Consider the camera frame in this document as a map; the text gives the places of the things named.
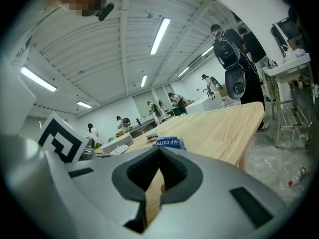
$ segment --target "water bottle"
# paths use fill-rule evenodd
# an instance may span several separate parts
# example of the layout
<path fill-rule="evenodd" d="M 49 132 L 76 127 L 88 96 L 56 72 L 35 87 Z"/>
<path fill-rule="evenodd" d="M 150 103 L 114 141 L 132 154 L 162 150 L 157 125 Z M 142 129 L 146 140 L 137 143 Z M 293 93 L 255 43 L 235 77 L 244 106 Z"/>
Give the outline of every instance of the water bottle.
<path fill-rule="evenodd" d="M 293 186 L 296 185 L 301 178 L 303 178 L 303 176 L 306 173 L 306 169 L 303 167 L 298 173 L 296 173 L 293 177 L 293 179 L 288 183 L 289 186 Z"/>

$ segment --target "ceiling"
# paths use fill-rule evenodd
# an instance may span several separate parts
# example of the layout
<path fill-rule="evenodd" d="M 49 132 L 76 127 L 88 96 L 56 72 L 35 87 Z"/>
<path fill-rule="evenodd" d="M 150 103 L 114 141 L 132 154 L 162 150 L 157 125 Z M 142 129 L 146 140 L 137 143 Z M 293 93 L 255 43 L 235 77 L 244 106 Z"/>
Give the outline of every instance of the ceiling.
<path fill-rule="evenodd" d="M 108 0 L 114 10 L 102 22 L 61 8 L 46 11 L 31 40 L 26 66 L 57 87 L 50 92 L 21 76 L 38 107 L 83 115 L 151 87 L 177 80 L 213 40 L 210 26 L 235 24 L 215 0 Z M 154 13 L 148 18 L 148 11 Z M 152 43 L 163 17 L 171 19 L 155 55 Z M 141 88 L 142 76 L 147 81 Z"/>

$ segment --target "ceiling light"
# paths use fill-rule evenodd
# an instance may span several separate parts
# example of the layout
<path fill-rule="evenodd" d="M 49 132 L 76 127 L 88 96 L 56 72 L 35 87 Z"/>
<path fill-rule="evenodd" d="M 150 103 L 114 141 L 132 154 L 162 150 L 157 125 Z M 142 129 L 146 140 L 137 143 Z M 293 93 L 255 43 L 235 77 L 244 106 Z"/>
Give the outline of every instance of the ceiling light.
<path fill-rule="evenodd" d="M 40 77 L 38 77 L 37 75 L 35 75 L 33 72 L 31 72 L 30 70 L 26 69 L 25 67 L 21 68 L 21 73 L 25 76 L 27 76 L 29 79 L 33 80 L 34 82 L 36 82 L 37 84 L 45 87 L 46 89 L 48 89 L 49 91 L 56 91 L 56 87 L 49 84 L 47 81 L 41 79 Z"/>
<path fill-rule="evenodd" d="M 144 75 L 144 76 L 143 76 L 141 88 L 144 87 L 145 81 L 146 81 L 146 78 L 147 78 L 147 77 L 148 77 L 147 75 Z"/>
<path fill-rule="evenodd" d="M 180 73 L 179 77 L 182 76 L 182 74 L 185 73 L 188 69 L 189 69 L 189 67 L 187 67 L 184 71 L 182 71 L 182 72 Z"/>
<path fill-rule="evenodd" d="M 154 43 L 152 45 L 151 55 L 154 55 L 157 52 L 158 47 L 160 45 L 160 41 L 163 38 L 169 23 L 170 23 L 170 19 L 169 18 L 163 18 L 162 19 L 160 27 L 159 27 L 159 31 L 158 31 L 158 33 L 156 35 L 156 38 L 155 38 L 155 41 L 154 41 Z"/>
<path fill-rule="evenodd" d="M 77 102 L 77 104 L 80 105 L 80 106 L 83 106 L 83 107 L 85 107 L 85 108 L 92 108 L 92 106 L 87 105 L 87 104 L 85 104 L 85 103 L 83 103 L 83 102 L 81 102 L 81 101 Z"/>
<path fill-rule="evenodd" d="M 202 56 L 205 56 L 208 52 L 210 52 L 212 50 L 213 46 L 211 46 L 208 50 L 206 50 Z"/>

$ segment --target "wooden table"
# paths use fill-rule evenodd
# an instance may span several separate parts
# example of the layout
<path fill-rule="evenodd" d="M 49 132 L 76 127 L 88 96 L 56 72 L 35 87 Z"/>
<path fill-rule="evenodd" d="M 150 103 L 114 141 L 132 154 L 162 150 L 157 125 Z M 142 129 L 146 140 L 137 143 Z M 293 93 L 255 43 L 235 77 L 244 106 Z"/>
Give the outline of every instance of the wooden table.
<path fill-rule="evenodd" d="M 255 102 L 173 117 L 155 130 L 159 137 L 177 136 L 183 139 L 189 152 L 239 165 L 245 171 L 247 147 L 263 118 L 263 105 Z M 154 142 L 147 142 L 146 134 L 135 138 L 126 153 L 152 146 Z M 163 183 L 162 174 L 158 171 L 146 192 L 148 223 L 160 210 L 160 187 Z"/>

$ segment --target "white table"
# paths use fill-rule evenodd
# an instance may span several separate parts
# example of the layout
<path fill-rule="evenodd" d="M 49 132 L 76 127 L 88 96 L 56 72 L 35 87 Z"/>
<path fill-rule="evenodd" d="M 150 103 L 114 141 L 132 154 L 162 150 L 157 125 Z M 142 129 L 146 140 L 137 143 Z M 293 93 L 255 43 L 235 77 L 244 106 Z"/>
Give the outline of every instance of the white table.
<path fill-rule="evenodd" d="M 311 59 L 309 54 L 306 53 L 304 56 L 293 59 L 278 67 L 263 68 L 265 74 L 270 78 L 273 84 L 274 94 L 275 94 L 276 103 L 277 103 L 277 137 L 275 141 L 275 147 L 278 146 L 280 132 L 284 129 L 294 131 L 294 130 L 299 130 L 301 128 L 308 127 L 310 130 L 308 133 L 307 144 L 309 143 L 309 140 L 310 140 L 309 136 L 311 134 L 311 124 L 312 124 L 311 119 L 310 121 L 308 121 L 304 113 L 298 107 L 297 97 L 296 97 L 293 83 L 289 84 L 291 88 L 291 94 L 292 94 L 293 100 L 285 101 L 285 102 L 280 102 L 280 95 L 279 95 L 279 89 L 278 89 L 277 83 L 291 82 L 299 78 L 304 68 L 308 68 L 310 72 L 311 87 L 312 87 L 312 93 L 313 93 L 313 104 L 314 104 L 315 103 L 315 88 L 314 88 L 315 85 L 314 85 L 312 70 L 309 63 L 310 60 Z"/>
<path fill-rule="evenodd" d="M 198 99 L 194 103 L 186 107 L 187 114 L 203 113 L 206 111 L 212 111 L 222 108 L 221 105 L 223 100 L 220 96 L 219 91 L 214 92 L 212 96 L 204 96 Z"/>
<path fill-rule="evenodd" d="M 131 129 L 128 130 L 128 132 L 133 133 L 135 131 L 141 130 L 142 128 L 146 127 L 147 125 L 153 123 L 155 120 L 152 118 L 148 121 L 143 121 L 140 125 L 137 125 Z"/>

